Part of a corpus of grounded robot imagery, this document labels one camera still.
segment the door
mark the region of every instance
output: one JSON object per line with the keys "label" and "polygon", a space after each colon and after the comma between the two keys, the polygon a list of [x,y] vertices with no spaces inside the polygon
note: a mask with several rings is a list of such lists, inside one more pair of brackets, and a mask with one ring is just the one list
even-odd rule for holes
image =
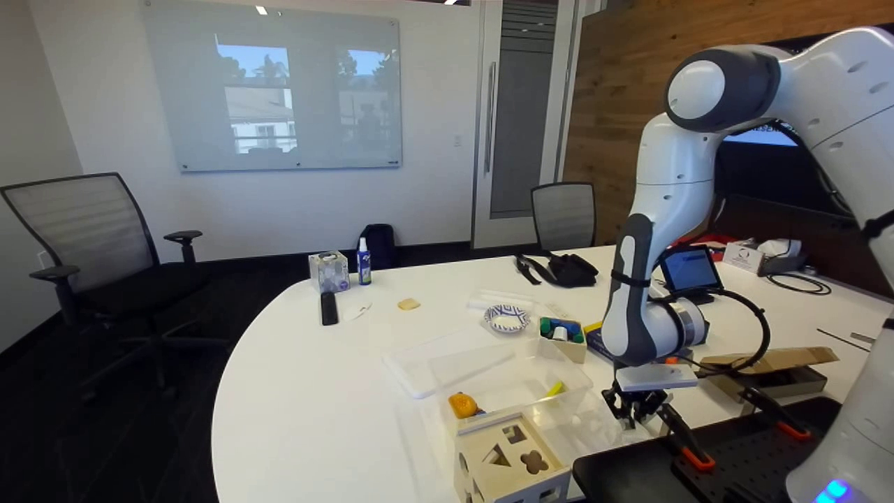
{"label": "door", "polygon": [[558,178],[579,0],[487,0],[473,245],[533,242],[532,186]]}

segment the water bottle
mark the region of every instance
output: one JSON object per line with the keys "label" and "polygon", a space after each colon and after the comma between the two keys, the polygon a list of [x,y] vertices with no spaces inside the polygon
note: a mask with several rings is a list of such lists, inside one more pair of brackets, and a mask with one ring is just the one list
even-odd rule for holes
{"label": "water bottle", "polygon": [[361,245],[358,245],[358,282],[361,285],[372,282],[372,255],[365,249],[365,236],[361,236]]}

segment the floor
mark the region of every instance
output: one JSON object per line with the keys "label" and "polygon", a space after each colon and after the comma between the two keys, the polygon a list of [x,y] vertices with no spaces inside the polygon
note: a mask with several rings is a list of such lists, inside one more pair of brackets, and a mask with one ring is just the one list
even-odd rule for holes
{"label": "floor", "polygon": [[[505,255],[424,245],[396,264]],[[121,351],[141,326],[71,330],[58,319],[0,354],[0,493],[6,503],[215,503],[209,411],[233,344],[283,287],[308,276],[304,260],[215,264],[205,299],[205,334],[219,348],[169,359],[174,396],[153,386],[152,364],[117,375],[83,401],[82,380]]]}

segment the curved table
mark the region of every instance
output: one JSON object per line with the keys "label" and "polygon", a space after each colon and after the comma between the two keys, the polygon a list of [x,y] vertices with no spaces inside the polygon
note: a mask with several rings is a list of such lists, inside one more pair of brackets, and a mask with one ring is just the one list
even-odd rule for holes
{"label": "curved table", "polygon": [[[558,289],[527,285],[511,257],[375,270],[365,287],[338,292],[340,323],[322,326],[318,292],[310,282],[283,289],[236,345],[213,411],[213,473],[223,503],[286,500],[455,500],[434,457],[449,449],[430,407],[439,393],[413,396],[393,371],[393,359],[434,354],[434,348],[473,348],[536,337],[501,337],[479,323],[481,301],[523,299],[536,315],[596,320],[609,299],[611,249],[579,249],[597,264],[596,287]],[[773,326],[773,345],[825,344],[839,364],[828,393],[845,400],[866,351],[828,331],[875,334],[889,301],[835,285],[832,295],[801,295],[719,264],[729,289],[747,292]],[[705,308],[712,331],[697,354],[748,351],[757,320],[736,301]],[[656,428],[624,429],[597,387],[611,382],[611,366],[586,351],[579,366],[592,380],[586,424],[579,424],[579,456],[655,439]],[[709,386],[676,391],[673,404],[692,424],[729,419],[737,401]]]}

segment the black office chair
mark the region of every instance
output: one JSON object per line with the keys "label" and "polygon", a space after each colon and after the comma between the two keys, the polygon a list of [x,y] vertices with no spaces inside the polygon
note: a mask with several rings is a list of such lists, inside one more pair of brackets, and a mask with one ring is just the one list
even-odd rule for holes
{"label": "black office chair", "polygon": [[185,262],[163,264],[149,234],[146,217],[117,172],[90,172],[0,186],[4,197],[26,228],[54,257],[50,267],[30,276],[54,282],[72,326],[97,323],[103,330],[146,319],[149,334],[83,382],[83,400],[129,364],[153,357],[156,386],[170,393],[164,351],[169,345],[213,344],[215,337],[174,337],[196,326],[194,319],[163,326],[187,299],[198,299],[209,273],[196,264],[194,236],[201,232],[174,232],[169,239],[181,245]]}
{"label": "black office chair", "polygon": [[596,242],[596,190],[586,180],[557,180],[532,190],[536,242],[546,252]]}

